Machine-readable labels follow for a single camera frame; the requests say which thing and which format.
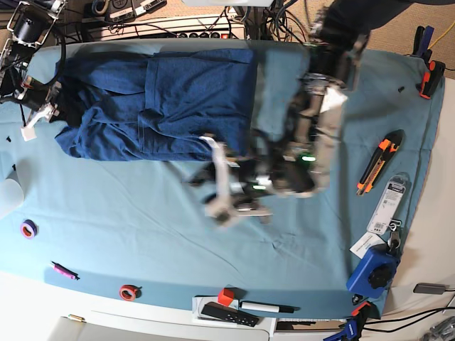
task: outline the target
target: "floor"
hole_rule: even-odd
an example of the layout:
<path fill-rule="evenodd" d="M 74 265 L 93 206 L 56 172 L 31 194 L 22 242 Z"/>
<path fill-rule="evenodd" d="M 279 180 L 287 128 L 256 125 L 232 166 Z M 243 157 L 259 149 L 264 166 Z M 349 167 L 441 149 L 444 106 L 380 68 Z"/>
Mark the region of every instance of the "floor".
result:
<path fill-rule="evenodd" d="M 83 5 L 90 0 L 72 0 L 71 8 L 81 11 Z M 309 13 L 313 18 L 322 6 L 328 6 L 332 0 L 309 0 Z M 160 18 L 172 16 L 191 16 L 197 14 L 221 13 L 221 6 L 189 7 L 181 0 L 168 0 L 168 4 L 157 12 L 143 18 Z M 291 12 L 306 23 L 304 1 L 299 0 L 291 8 Z M 416 28 L 421 26 L 434 27 L 434 39 L 439 37 L 455 20 L 455 4 L 448 6 L 424 6 L 415 4 L 387 25 L 373 31 L 368 48 L 386 50 L 401 54 L 412 52 Z M 440 40 L 433 48 L 433 59 L 446 63 L 448 68 L 455 69 L 455 29 Z M 446 71 L 446 76 L 455 78 L 454 71 Z"/>

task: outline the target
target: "marker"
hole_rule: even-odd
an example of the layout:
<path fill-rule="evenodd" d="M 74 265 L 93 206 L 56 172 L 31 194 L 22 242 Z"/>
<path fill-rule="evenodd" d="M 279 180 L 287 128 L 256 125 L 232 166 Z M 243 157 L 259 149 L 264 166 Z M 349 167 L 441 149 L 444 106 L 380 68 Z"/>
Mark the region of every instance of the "marker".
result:
<path fill-rule="evenodd" d="M 241 302 L 240 307 L 241 309 L 267 311 L 269 313 L 292 314 L 295 311 L 293 307 L 284 307 L 282 305 L 269 305 L 254 302 Z"/>
<path fill-rule="evenodd" d="M 65 277 L 68 277 L 70 279 L 74 279 L 76 281 L 79 281 L 79 276 L 77 275 L 77 273 L 72 272 L 71 270 L 68 270 L 64 266 L 61 266 L 60 264 L 55 263 L 54 261 L 52 261 L 50 263 L 50 266 L 52 266 L 52 269 L 57 271 L 59 274 L 64 275 Z"/>

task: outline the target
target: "plastic package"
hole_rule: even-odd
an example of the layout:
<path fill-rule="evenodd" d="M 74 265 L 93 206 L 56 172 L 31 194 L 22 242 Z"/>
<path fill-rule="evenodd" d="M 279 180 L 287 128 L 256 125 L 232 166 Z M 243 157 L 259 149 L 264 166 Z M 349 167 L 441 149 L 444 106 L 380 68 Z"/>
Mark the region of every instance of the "plastic package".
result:
<path fill-rule="evenodd" d="M 452 341 L 455 339 L 455 316 L 431 327 L 419 341 Z"/>
<path fill-rule="evenodd" d="M 13 179 L 0 183 L 0 219 L 14 211 L 23 203 L 21 186 Z"/>

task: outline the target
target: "black remote control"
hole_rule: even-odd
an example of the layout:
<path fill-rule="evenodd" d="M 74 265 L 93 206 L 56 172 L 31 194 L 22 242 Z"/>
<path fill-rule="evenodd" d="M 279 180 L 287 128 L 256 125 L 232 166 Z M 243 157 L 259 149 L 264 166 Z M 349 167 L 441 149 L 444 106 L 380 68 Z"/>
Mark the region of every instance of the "black remote control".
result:
<path fill-rule="evenodd" d="M 228 308 L 215 302 L 204 305 L 201 313 L 226 322 L 249 325 L 250 327 L 254 327 L 259 322 L 259 318 L 254 315 L 243 313 L 242 311 Z"/>

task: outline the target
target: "red block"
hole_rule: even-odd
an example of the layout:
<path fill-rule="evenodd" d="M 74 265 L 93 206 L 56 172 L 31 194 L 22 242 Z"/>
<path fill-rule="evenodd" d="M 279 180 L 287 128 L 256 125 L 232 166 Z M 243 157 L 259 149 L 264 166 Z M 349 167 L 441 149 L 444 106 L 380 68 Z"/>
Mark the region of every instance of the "red block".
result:
<path fill-rule="evenodd" d="M 224 288 L 218 294 L 218 303 L 223 304 L 226 307 L 228 307 L 232 303 L 233 300 L 234 300 L 234 293 L 229 289 Z"/>

